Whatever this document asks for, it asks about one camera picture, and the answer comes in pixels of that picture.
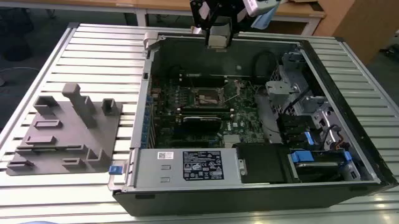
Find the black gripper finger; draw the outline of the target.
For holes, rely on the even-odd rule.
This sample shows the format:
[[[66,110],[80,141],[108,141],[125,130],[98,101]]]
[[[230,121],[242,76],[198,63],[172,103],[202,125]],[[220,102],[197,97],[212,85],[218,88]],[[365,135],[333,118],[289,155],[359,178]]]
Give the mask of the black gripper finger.
[[[229,4],[230,15],[229,15],[229,43],[232,42],[233,36],[244,30],[246,9],[242,0],[233,0]]]
[[[218,16],[218,2],[216,0],[190,0],[189,7],[194,27],[202,30],[205,45],[209,42],[209,31]]]

